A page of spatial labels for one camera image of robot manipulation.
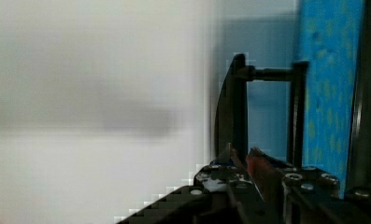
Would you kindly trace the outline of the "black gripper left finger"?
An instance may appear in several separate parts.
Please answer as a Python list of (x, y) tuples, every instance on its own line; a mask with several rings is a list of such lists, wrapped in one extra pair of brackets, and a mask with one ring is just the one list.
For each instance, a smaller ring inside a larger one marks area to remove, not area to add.
[(256, 191), (257, 198), (263, 199), (262, 193), (231, 143), (227, 145), (226, 152), (201, 168), (193, 178), (195, 187), (201, 187), (209, 192), (225, 192), (230, 184), (251, 186)]

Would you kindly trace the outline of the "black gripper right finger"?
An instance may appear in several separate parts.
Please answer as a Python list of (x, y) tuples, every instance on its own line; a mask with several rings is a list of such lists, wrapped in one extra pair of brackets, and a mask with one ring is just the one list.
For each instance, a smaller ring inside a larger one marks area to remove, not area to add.
[(290, 165), (263, 153), (259, 148), (253, 147), (246, 157), (248, 172), (263, 199), (273, 205), (283, 204), (283, 189), (281, 180), (283, 170)]

